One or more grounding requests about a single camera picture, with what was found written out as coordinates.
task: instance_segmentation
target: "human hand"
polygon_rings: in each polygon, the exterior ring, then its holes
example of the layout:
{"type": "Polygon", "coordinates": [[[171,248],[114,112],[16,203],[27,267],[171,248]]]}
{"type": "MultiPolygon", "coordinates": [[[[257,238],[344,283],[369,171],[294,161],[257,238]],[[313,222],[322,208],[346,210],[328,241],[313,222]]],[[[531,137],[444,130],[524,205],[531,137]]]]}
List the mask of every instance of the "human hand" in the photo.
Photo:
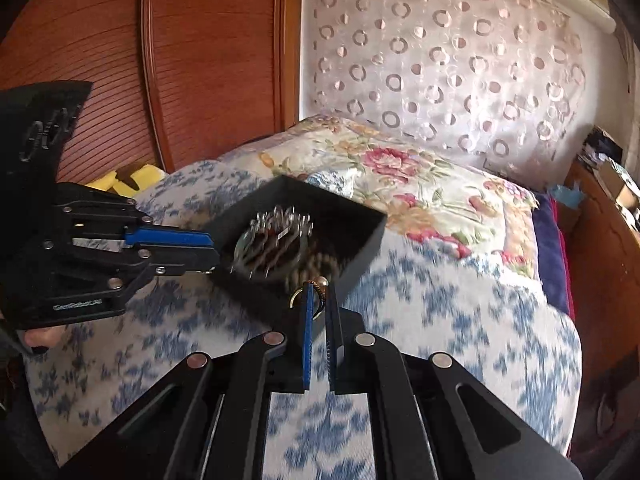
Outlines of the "human hand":
{"type": "Polygon", "coordinates": [[[65,326],[50,326],[48,328],[34,328],[24,333],[24,343],[31,348],[46,346],[53,348],[60,342],[65,332],[65,326]]]}

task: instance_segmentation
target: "blue floral blanket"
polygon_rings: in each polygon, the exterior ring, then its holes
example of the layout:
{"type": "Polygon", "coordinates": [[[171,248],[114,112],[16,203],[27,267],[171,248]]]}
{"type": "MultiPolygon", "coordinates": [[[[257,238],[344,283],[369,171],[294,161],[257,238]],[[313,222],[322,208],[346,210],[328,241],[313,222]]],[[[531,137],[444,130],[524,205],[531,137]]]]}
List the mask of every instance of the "blue floral blanket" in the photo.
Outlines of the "blue floral blanket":
{"type": "MultiPolygon", "coordinates": [[[[141,193],[138,203],[156,223],[201,228],[261,181],[231,164],[199,162],[141,193]]],[[[566,452],[581,375],[577,332],[540,294],[504,284],[501,272],[488,260],[458,260],[387,230],[346,307],[402,352],[449,352],[566,452]]],[[[234,352],[267,328],[200,274],[160,277],[124,316],[69,326],[57,348],[26,363],[58,463],[190,352],[234,352]]],[[[313,354],[311,391],[271,401],[264,478],[374,478],[366,398],[329,393],[323,336],[313,354]]]]}

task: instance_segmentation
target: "wooden wardrobe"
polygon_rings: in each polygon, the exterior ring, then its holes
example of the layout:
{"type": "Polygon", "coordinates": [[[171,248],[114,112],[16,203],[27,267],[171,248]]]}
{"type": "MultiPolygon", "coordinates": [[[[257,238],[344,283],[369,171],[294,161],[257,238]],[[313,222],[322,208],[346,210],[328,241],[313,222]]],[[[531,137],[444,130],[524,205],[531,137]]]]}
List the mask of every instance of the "wooden wardrobe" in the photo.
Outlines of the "wooden wardrobe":
{"type": "Polygon", "coordinates": [[[297,118],[301,0],[28,0],[0,89],[94,83],[59,180],[130,162],[168,172],[297,118]]]}

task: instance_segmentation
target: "wooden furniture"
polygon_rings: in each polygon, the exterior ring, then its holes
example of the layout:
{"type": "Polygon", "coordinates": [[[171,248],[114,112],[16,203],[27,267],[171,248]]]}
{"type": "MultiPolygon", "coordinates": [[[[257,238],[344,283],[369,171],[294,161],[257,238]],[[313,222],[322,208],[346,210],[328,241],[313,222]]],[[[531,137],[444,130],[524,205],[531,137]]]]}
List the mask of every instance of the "wooden furniture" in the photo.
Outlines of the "wooden furniture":
{"type": "Polygon", "coordinates": [[[297,119],[302,0],[29,0],[0,89],[94,83],[59,180],[133,161],[172,172],[297,119]]]}
{"type": "Polygon", "coordinates": [[[613,368],[640,343],[640,243],[594,176],[574,162],[574,181],[587,197],[566,241],[582,342],[583,384],[613,368]]]}

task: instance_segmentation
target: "jewelry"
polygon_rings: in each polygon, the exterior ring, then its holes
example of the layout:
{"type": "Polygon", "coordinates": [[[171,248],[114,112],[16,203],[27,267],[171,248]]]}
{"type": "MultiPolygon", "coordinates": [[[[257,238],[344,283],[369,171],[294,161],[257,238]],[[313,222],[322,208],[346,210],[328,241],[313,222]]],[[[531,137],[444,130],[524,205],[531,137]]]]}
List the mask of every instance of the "jewelry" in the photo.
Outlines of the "jewelry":
{"type": "MultiPolygon", "coordinates": [[[[329,281],[324,276],[318,276],[312,280],[307,280],[305,283],[310,283],[314,288],[315,298],[314,298],[313,319],[316,319],[320,315],[320,313],[324,310],[324,304],[326,302],[325,290],[329,285],[329,281]]],[[[294,307],[294,303],[297,297],[302,293],[303,290],[304,290],[304,286],[301,286],[291,295],[291,298],[289,299],[289,308],[294,307]]]]}
{"type": "Polygon", "coordinates": [[[300,288],[312,276],[327,276],[329,281],[340,276],[340,263],[336,256],[331,254],[312,252],[301,267],[294,269],[285,279],[284,285],[287,292],[300,288]]]}
{"type": "Polygon", "coordinates": [[[258,213],[236,243],[231,271],[249,279],[284,280],[306,255],[312,231],[309,215],[293,207],[258,213]]]}

